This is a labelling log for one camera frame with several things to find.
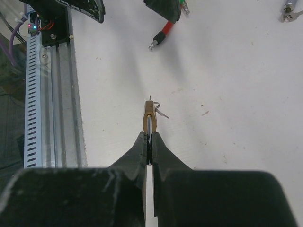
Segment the black mount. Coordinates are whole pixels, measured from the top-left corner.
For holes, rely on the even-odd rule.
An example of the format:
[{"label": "black mount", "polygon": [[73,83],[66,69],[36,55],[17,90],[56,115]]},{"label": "black mount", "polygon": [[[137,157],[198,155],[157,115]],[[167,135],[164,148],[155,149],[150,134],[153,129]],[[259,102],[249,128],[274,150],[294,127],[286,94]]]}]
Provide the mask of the black mount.
[{"label": "black mount", "polygon": [[41,31],[43,47],[59,45],[69,40],[67,9],[64,9],[64,13],[52,21],[42,20],[41,27],[45,27],[52,22],[53,27],[50,30]]},{"label": "black mount", "polygon": [[[0,200],[0,226],[144,227],[147,144],[141,132],[108,168],[19,172]],[[159,227],[297,226],[270,174],[191,170],[158,133],[152,162]]]},{"label": "black mount", "polygon": [[179,21],[181,5],[179,0],[144,0],[145,5],[172,23]]}]

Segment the black wire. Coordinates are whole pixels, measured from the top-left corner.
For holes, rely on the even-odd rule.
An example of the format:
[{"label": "black wire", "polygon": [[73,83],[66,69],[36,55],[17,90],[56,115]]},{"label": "black wire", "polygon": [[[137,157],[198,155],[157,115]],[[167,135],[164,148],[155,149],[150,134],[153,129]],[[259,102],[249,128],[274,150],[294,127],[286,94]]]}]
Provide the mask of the black wire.
[{"label": "black wire", "polygon": [[15,84],[14,86],[11,87],[11,89],[10,89],[10,91],[9,91],[9,93],[8,93],[9,98],[11,99],[11,101],[12,101],[16,106],[21,107],[21,108],[25,108],[25,105],[24,105],[24,106],[21,106],[21,105],[19,105],[18,103],[16,103],[16,101],[13,99],[13,96],[12,96],[15,92],[12,94],[12,90],[13,90],[13,88],[15,88],[15,91],[16,91],[19,87],[21,87],[21,86],[23,86],[23,85],[25,85],[25,84],[24,84],[24,81],[22,81],[21,84],[19,84],[19,85],[18,85],[18,84]]},{"label": "black wire", "polygon": [[0,170],[7,169],[7,168],[10,168],[10,167],[12,167],[12,166],[14,166],[16,164],[21,164],[21,163],[22,163],[21,161],[14,162],[14,163],[12,163],[12,164],[10,164],[8,166],[0,167]]},{"label": "black wire", "polygon": [[21,106],[21,105],[19,105],[18,103],[16,103],[16,101],[13,99],[13,97],[11,96],[11,95],[9,95],[9,98],[11,99],[11,101],[16,105],[16,106],[18,106],[18,107],[20,107],[20,108],[25,108],[25,106]]},{"label": "black wire", "polygon": [[[8,29],[13,32],[14,29],[13,27],[8,23],[8,21],[5,19],[4,15],[0,12],[0,18],[3,20],[3,22],[5,23],[6,27],[8,27]],[[25,40],[24,38],[22,38],[22,36],[19,34],[19,33],[16,33],[16,38],[22,42],[22,43],[25,43]]]},{"label": "black wire", "polygon": [[2,97],[2,96],[9,96],[9,94],[3,94],[3,95],[0,95],[0,97]]},{"label": "black wire", "polygon": [[49,22],[46,26],[42,27],[40,30],[41,30],[41,31],[42,31],[42,30],[49,30],[50,27],[52,27],[53,25],[54,25],[54,21],[53,21],[53,20],[50,20],[50,22]]}]

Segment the key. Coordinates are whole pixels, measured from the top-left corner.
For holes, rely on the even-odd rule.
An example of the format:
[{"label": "key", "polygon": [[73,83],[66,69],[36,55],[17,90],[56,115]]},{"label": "key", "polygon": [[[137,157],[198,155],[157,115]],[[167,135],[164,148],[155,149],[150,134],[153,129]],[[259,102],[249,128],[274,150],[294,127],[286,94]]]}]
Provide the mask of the key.
[{"label": "key", "polygon": [[160,116],[166,117],[167,119],[169,119],[169,117],[166,116],[164,113],[162,113],[159,109],[156,109],[156,112],[157,112]]},{"label": "key", "polygon": [[288,20],[288,15],[290,12],[293,12],[298,0],[286,0],[285,5],[282,9],[281,22]]},{"label": "key", "polygon": [[303,14],[303,10],[298,13],[294,13],[294,12],[285,13],[285,19],[287,19],[289,22],[293,22],[294,20],[297,20],[298,17],[302,14]]}]

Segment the black plastic bracket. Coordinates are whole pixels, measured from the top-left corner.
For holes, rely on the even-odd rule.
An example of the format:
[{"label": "black plastic bracket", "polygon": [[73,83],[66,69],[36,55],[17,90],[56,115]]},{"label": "black plastic bracket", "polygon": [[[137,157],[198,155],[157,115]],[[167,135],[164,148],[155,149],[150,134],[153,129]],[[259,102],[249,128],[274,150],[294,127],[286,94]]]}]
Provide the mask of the black plastic bracket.
[{"label": "black plastic bracket", "polygon": [[172,23],[179,21],[181,5],[179,0],[144,0],[146,6]]},{"label": "black plastic bracket", "polygon": [[[45,27],[50,21],[41,22],[41,27]],[[50,30],[41,31],[42,46],[55,46],[69,40],[69,26],[67,18],[67,9],[58,18],[53,20],[53,27]]]},{"label": "black plastic bracket", "polygon": [[99,23],[103,23],[105,7],[102,0],[56,0],[56,2],[84,13]]}]

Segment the red wire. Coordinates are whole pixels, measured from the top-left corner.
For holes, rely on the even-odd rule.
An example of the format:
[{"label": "red wire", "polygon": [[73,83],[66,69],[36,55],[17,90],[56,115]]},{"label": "red wire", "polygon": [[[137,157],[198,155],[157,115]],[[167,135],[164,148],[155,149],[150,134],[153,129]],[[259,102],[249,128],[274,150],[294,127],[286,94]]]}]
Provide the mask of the red wire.
[{"label": "red wire", "polygon": [[44,27],[40,28],[40,31],[42,31],[43,29],[45,29],[47,26],[49,26],[51,24],[51,21],[48,23],[48,25],[45,25]]},{"label": "red wire", "polygon": [[165,35],[167,35],[173,26],[174,26],[174,24],[171,23],[170,21],[168,21],[168,22],[166,23],[165,27],[162,29],[162,32],[163,32]]},{"label": "red wire", "polygon": [[55,22],[53,22],[53,24],[46,30],[51,30],[51,28],[53,27],[54,24],[55,24]]}]

